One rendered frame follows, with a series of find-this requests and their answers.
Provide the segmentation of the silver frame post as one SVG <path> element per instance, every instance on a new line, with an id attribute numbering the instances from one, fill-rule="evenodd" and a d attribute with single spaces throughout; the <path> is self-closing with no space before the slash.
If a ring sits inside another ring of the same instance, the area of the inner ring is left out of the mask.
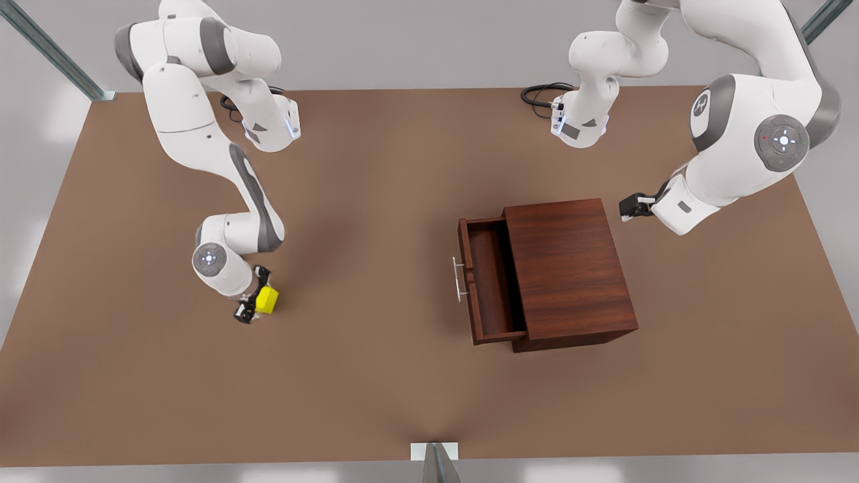
<path id="1" fill-rule="evenodd" d="M 825 0 L 801 28 L 807 45 L 816 40 L 852 3 L 853 0 Z"/>
<path id="2" fill-rule="evenodd" d="M 104 91 L 15 0 L 0 0 L 0 16 L 92 102 L 110 102 L 116 92 Z"/>
<path id="3" fill-rule="evenodd" d="M 459 443 L 411 443 L 410 456 L 411 461 L 423 462 L 421 483 L 462 483 L 454 467 L 454 461 L 459 460 Z"/>

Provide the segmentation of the dark wooden cabinet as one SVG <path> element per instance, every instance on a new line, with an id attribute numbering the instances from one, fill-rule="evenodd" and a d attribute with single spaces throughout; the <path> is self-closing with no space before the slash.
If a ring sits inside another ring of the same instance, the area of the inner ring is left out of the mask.
<path id="1" fill-rule="evenodd" d="M 516 354 L 607 343 L 638 321 L 600 199 L 503 209 L 525 321 Z"/>

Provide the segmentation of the dark wooden drawer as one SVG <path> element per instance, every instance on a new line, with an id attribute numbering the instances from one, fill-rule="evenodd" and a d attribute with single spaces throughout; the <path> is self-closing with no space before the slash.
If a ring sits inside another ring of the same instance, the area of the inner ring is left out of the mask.
<path id="1" fill-rule="evenodd" d="M 516 341 L 527 324 L 505 217 L 459 220 L 460 266 L 475 345 Z"/>

